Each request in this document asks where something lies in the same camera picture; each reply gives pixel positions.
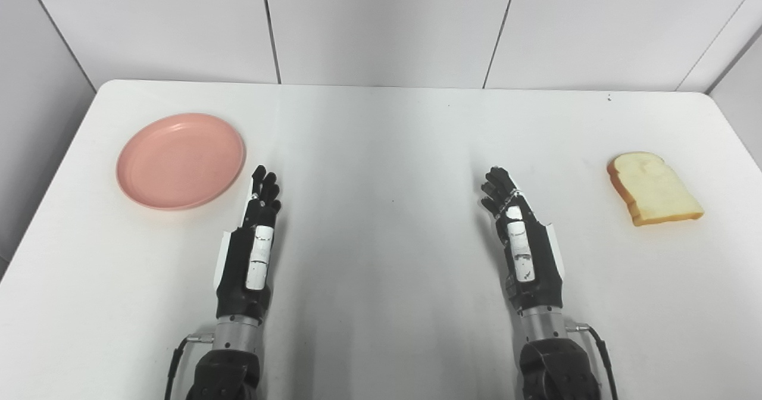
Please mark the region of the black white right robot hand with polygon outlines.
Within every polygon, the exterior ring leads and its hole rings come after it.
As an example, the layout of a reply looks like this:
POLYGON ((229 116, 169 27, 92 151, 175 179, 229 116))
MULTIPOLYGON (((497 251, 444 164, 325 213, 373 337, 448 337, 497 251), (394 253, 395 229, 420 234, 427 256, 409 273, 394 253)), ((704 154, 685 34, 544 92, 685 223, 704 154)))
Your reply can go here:
POLYGON ((563 275, 550 224, 536 218, 525 194, 503 167, 492 167, 480 202, 492 214, 507 262, 506 292, 516 311, 563 307, 563 275))

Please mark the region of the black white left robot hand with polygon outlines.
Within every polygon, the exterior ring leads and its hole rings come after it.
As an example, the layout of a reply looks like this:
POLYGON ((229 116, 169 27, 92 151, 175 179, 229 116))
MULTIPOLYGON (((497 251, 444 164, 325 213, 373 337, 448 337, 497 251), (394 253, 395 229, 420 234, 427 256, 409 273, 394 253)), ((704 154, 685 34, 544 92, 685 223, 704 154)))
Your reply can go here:
POLYGON ((240 225, 223 235, 217 280, 217 318, 240 315, 261 324, 270 306, 268 285, 277 214, 277 175, 258 165, 240 225))

